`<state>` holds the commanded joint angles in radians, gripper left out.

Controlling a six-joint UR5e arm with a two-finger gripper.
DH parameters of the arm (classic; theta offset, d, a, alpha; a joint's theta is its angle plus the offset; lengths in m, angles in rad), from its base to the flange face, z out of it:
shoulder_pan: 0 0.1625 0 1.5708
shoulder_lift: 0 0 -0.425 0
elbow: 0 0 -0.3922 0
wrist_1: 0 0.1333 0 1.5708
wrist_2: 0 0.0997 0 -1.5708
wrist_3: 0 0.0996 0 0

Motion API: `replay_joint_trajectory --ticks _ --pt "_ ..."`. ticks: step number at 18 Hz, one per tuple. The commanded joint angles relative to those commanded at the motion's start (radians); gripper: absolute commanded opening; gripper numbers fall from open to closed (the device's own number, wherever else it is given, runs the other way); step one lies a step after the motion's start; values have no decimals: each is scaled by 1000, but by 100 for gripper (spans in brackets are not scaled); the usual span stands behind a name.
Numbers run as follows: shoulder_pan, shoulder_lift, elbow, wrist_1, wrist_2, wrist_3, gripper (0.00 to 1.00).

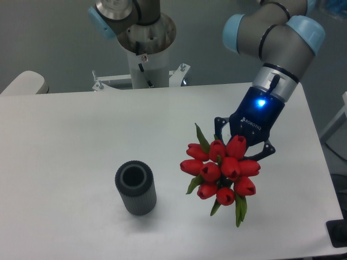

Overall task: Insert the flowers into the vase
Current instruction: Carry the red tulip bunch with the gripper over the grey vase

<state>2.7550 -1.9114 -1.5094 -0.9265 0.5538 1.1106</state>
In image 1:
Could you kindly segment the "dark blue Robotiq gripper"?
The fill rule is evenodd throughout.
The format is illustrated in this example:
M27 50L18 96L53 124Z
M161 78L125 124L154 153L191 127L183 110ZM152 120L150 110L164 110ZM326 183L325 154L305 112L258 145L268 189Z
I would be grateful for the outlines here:
M270 130L283 110L285 103L256 87L250 87L235 113L229 118L214 119L214 137L227 144L223 139L223 128L229 124L231 136L246 138L247 146L264 142L261 152L244 156L245 160L262 160L275 153L275 147L269 138Z

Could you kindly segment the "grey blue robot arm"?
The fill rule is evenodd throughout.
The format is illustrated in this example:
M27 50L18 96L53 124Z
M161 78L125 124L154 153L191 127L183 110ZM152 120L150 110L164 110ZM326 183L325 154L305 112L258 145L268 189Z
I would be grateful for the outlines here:
M249 147L263 143L263 150L251 156L254 161L274 153L270 130L325 38L323 27L307 16L315 1L261 1L260 6L253 15L233 15L224 25L224 46L263 65L236 112L214 121L218 141L223 127L230 127L230 157L244 159ZM182 84L189 67L169 71L176 27L159 1L97 1L88 16L104 37L116 38L126 51L133 88Z

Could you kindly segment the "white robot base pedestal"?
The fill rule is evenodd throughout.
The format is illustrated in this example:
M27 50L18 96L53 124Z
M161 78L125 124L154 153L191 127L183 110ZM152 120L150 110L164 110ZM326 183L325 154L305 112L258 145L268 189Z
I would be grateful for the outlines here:
M181 63L176 70L169 69L170 50L176 38L173 20L161 13L151 25L134 24L116 36L127 55L128 75L96 76L92 71L95 91L125 89L130 83L133 89L185 86L185 76L190 66Z

